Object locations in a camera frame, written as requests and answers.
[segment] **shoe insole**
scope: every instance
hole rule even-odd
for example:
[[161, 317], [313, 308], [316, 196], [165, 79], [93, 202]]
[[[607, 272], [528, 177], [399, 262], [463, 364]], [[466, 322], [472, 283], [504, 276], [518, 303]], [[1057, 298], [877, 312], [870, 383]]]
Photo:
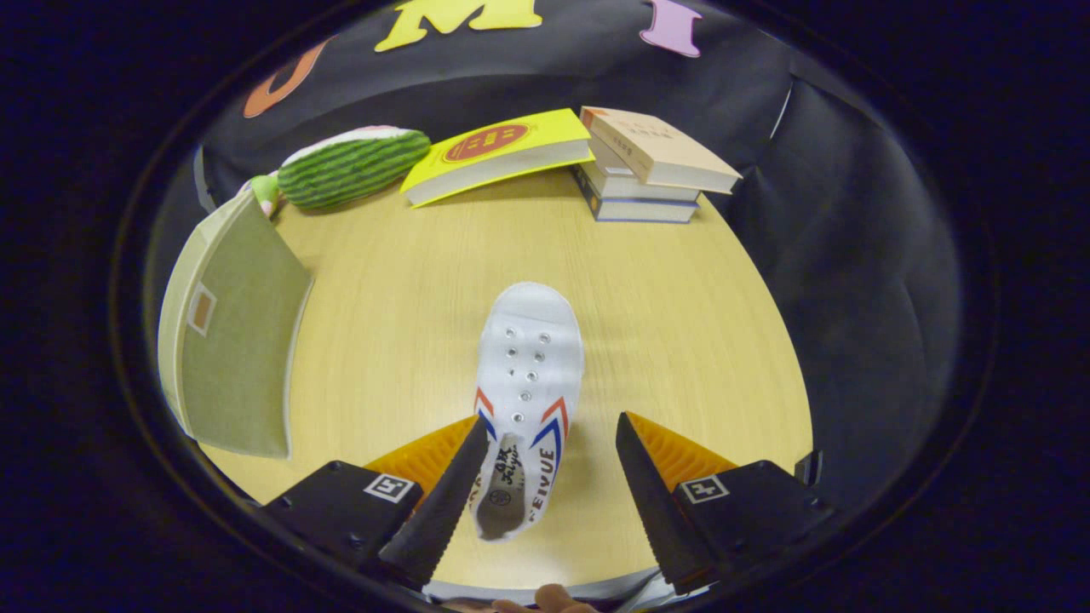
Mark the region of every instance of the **shoe insole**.
[[499, 539], [525, 519], [526, 477], [519, 458], [518, 438], [511, 434], [500, 441], [488, 489], [477, 506], [477, 521], [485, 540]]

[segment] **yellow letter m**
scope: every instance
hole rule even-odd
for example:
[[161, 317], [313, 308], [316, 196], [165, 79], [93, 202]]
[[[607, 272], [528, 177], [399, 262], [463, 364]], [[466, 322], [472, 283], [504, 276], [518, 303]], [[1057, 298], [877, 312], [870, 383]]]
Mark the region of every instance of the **yellow letter m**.
[[470, 22], [473, 29], [535, 27], [542, 24], [541, 15], [534, 13], [534, 0], [409, 0], [397, 7], [401, 14], [389, 36], [375, 45], [375, 51], [386, 51], [424, 38], [427, 31], [420, 27], [424, 19], [440, 33], [450, 34], [481, 7], [484, 11]]

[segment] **pink letter i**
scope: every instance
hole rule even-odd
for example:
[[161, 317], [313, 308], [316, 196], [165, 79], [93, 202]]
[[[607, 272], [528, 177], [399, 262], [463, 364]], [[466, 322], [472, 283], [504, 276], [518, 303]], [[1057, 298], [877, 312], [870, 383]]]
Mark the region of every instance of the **pink letter i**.
[[700, 49], [692, 44], [692, 22], [703, 19], [700, 13], [670, 0], [647, 0], [654, 13], [651, 28], [640, 33], [640, 38], [690, 58], [699, 58]]

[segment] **stuffed cucumber toy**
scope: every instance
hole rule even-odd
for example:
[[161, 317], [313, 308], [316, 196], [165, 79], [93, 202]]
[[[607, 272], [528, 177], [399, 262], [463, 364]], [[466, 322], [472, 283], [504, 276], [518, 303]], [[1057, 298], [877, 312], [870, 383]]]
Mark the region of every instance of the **stuffed cucumber toy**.
[[409, 171], [432, 146], [416, 130], [371, 125], [304, 147], [250, 187], [271, 216], [282, 193], [302, 209], [329, 208], [373, 194]]

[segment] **white sneaker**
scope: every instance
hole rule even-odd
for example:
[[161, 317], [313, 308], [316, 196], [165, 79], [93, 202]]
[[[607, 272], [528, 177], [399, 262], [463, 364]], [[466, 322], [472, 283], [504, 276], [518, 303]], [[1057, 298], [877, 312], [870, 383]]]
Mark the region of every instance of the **white sneaker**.
[[469, 505], [481, 539], [506, 541], [548, 507], [579, 402], [583, 339], [559, 292], [522, 283], [496, 299], [477, 353], [474, 411], [488, 453]]

